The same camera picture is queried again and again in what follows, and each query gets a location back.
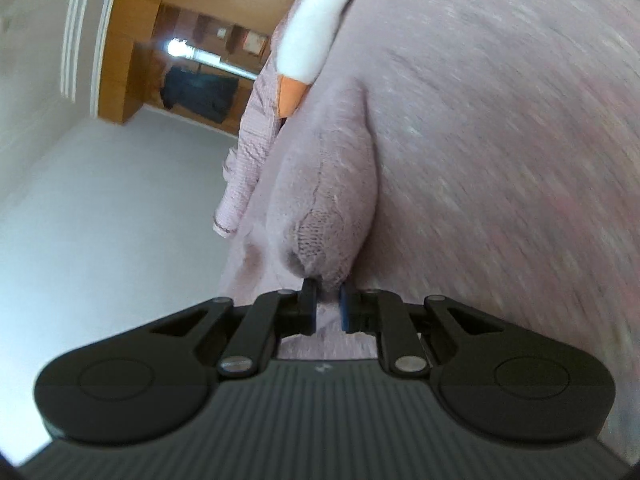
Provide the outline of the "white box on shelf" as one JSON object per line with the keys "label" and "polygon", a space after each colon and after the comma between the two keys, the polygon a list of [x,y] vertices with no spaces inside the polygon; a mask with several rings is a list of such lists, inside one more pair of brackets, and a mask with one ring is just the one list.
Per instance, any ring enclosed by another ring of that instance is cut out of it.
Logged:
{"label": "white box on shelf", "polygon": [[268,42],[268,36],[249,30],[243,40],[242,49],[244,52],[256,56],[256,58],[260,58],[264,54],[265,48],[268,46]]}

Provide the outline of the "pink floral bed sheet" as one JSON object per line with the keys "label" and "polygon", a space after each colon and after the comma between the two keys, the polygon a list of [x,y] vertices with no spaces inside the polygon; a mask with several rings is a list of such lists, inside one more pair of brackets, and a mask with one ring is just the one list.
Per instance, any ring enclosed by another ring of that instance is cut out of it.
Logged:
{"label": "pink floral bed sheet", "polygon": [[302,134],[360,104],[378,209],[356,284],[443,294],[582,348],[616,382],[601,437],[639,457],[639,0],[352,0],[281,129],[220,281],[238,304],[297,280],[273,192]]}

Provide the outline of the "white goose plush toy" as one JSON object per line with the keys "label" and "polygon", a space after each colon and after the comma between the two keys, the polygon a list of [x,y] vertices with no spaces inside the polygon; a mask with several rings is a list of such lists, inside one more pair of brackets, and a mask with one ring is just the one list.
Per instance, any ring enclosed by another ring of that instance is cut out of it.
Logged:
{"label": "white goose plush toy", "polygon": [[349,0],[299,0],[276,55],[277,111],[291,117],[319,76]]}

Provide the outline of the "pink knitted cardigan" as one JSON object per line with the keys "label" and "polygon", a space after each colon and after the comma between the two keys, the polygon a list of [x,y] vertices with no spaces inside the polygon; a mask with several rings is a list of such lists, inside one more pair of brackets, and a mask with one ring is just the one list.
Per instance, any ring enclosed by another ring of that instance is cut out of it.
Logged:
{"label": "pink knitted cardigan", "polygon": [[264,292],[319,286],[317,330],[285,337],[284,360],[367,359],[375,345],[342,331],[338,290],[372,226],[378,170],[366,89],[335,81],[273,144],[222,272],[219,290],[237,304]]}

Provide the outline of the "pink checkered blanket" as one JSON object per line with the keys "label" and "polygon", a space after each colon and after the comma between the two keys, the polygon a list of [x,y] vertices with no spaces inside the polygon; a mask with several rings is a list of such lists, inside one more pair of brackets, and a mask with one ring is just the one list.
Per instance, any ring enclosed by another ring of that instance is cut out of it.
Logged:
{"label": "pink checkered blanket", "polygon": [[235,236],[247,210],[262,167],[281,129],[277,113],[278,74],[276,57],[288,22],[302,0],[294,0],[273,32],[270,53],[254,81],[241,117],[238,143],[229,151],[222,174],[227,183],[224,196],[214,214],[214,231],[223,238]]}

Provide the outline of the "dark hanging garment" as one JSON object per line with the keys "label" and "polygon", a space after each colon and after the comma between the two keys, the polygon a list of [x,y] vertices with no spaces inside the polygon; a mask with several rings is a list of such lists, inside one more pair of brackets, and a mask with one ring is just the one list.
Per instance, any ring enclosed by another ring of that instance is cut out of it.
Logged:
{"label": "dark hanging garment", "polygon": [[165,75],[160,99],[166,110],[176,105],[222,124],[231,110],[239,79],[171,67]]}

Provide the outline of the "wooden wardrobe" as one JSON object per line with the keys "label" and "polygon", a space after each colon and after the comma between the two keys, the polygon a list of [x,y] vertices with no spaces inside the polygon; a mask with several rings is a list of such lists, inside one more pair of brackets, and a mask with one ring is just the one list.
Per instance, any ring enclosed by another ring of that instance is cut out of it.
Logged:
{"label": "wooden wardrobe", "polygon": [[[160,88],[181,66],[239,78],[227,119],[239,130],[252,79],[264,66],[274,29],[294,0],[105,0],[106,22],[96,42],[98,95],[94,116],[122,125],[142,106],[163,107]],[[260,58],[243,51],[246,33],[269,37]]]}

